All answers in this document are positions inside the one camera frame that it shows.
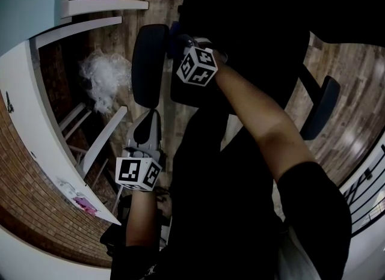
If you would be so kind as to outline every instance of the wooden floor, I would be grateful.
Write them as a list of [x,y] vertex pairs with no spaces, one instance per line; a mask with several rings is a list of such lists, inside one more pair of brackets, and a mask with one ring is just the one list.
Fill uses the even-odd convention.
[[[91,19],[107,16],[123,16],[118,26],[88,32],[88,53],[102,49],[105,53],[119,53],[129,61],[139,28],[150,23],[171,25],[178,20],[177,6],[183,0],[147,0],[146,11],[114,11],[92,14]],[[290,50],[285,45],[279,52]],[[385,125],[385,49],[363,44],[327,44],[314,35],[310,38],[304,61],[321,85],[325,76],[334,77],[341,84],[341,94],[333,115],[322,133],[308,146],[328,176],[339,185],[365,156]],[[162,147],[168,155],[167,172],[161,177],[161,186],[168,188],[171,182],[172,159],[183,136],[186,124],[194,108],[170,100],[171,61],[166,60],[162,80],[162,93],[158,111],[162,117]],[[112,149],[120,155],[128,127],[144,108],[136,105],[129,88],[120,89],[114,110],[126,105],[129,113],[111,138]],[[286,108],[298,128],[302,126],[312,103],[299,82]],[[104,116],[107,122],[113,115]],[[239,129],[236,117],[229,120],[224,144]]]

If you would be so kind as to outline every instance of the railing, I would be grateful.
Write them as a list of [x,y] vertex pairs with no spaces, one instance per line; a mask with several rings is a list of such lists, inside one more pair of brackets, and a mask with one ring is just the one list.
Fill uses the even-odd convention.
[[[378,194],[385,188],[385,183],[381,183],[381,180],[385,180],[385,168],[381,170],[381,172],[374,178],[374,171],[378,168],[379,164],[384,160],[385,158],[385,146],[382,145],[382,152],[383,154],[381,157],[376,161],[376,163],[372,163],[369,168],[367,168],[362,176],[344,193],[344,197],[349,205],[349,208],[351,210],[351,215],[355,215],[358,211],[361,211],[364,206],[367,206],[368,204],[373,204],[372,201],[377,196],[377,199],[380,199],[381,197],[378,197]],[[356,196],[357,190],[362,186],[362,184],[365,181],[371,180],[374,178],[372,183],[360,193],[359,196]],[[373,191],[372,187],[376,184],[376,189]],[[363,195],[367,193],[367,191],[371,190],[372,195],[367,198],[359,207],[352,210],[352,205],[357,202],[360,198],[363,198]],[[374,222],[376,222],[385,212],[385,198],[382,198],[380,202],[377,202],[373,207],[370,208],[366,213],[361,215],[358,219],[355,219],[352,223],[353,225],[353,233],[352,235],[355,236],[359,234],[360,232],[367,229],[367,227],[371,226]],[[357,227],[357,224],[363,220],[363,223],[361,226]]]

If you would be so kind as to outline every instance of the black t-shirt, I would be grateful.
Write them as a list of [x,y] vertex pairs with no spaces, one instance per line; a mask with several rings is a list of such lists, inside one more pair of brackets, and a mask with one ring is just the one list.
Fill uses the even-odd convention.
[[[312,162],[288,170],[278,189],[286,222],[321,279],[342,279],[351,237],[350,211],[342,194]],[[197,221],[185,226],[174,227],[173,219],[171,234],[176,238],[160,252],[141,246],[117,249],[111,279],[274,279],[277,235],[285,225],[271,202],[259,200],[258,189],[245,191],[245,196],[249,198],[244,202],[237,199],[222,208],[213,204],[188,215]]]

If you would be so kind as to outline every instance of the white plastic bag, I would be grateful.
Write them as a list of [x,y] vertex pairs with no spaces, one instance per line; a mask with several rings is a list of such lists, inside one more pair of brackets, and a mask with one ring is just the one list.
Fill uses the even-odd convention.
[[131,63],[117,53],[107,55],[97,49],[80,66],[80,75],[92,84],[87,92],[95,101],[94,110],[111,113],[119,87],[130,87]]

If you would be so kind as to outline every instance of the black pants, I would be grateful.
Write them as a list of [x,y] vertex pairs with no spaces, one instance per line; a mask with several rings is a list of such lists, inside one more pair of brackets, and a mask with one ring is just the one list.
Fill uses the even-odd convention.
[[[218,109],[201,108],[188,123],[174,157],[169,245],[203,247],[206,260],[198,264],[221,257],[235,277],[255,268],[256,257],[247,254],[252,249],[268,279],[276,268],[277,235],[285,229],[274,213],[273,178],[245,128],[220,151],[227,119]],[[304,163],[284,174],[278,188],[288,223],[321,278],[340,279],[351,218],[337,187],[318,164]]]

